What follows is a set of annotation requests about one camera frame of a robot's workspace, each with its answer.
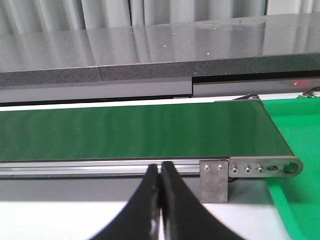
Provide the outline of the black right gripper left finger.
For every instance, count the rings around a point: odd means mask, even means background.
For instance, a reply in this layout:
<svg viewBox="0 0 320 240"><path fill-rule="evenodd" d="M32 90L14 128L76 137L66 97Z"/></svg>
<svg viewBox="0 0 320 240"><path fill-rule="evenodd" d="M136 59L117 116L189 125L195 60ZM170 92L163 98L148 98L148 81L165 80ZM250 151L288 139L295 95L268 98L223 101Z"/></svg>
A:
<svg viewBox="0 0 320 240"><path fill-rule="evenodd" d="M147 171L121 212L93 240L157 240L159 237L160 180L155 164Z"/></svg>

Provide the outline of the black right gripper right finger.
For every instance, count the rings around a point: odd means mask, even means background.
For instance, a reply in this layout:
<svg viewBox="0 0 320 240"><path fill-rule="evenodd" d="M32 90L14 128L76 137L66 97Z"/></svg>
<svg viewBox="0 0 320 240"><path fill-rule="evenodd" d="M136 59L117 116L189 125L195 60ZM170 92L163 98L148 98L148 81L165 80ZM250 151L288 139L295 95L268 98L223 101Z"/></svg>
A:
<svg viewBox="0 0 320 240"><path fill-rule="evenodd" d="M167 240L241 240L215 218L185 184L174 164L161 164L160 204Z"/></svg>

